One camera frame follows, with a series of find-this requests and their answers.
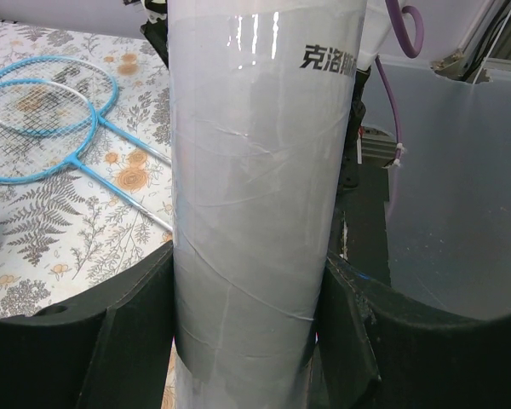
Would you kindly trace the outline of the white shuttlecock tube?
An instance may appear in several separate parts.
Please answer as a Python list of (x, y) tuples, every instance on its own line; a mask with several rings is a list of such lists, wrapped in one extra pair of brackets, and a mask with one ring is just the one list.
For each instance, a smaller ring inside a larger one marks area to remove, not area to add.
[(366, 4), (172, 1), (179, 408), (303, 408)]

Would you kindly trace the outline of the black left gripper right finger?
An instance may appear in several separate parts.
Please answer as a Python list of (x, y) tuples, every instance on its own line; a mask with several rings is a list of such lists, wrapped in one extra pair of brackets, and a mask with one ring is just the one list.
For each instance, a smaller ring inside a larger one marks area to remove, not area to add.
[(317, 334), (333, 408), (511, 408), (511, 314), (432, 308), (329, 254)]

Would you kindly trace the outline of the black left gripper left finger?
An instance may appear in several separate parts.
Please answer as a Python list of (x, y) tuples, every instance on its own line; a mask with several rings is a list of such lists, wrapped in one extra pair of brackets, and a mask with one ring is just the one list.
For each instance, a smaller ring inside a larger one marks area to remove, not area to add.
[(173, 246), (0, 320), (0, 408), (159, 408), (175, 330)]

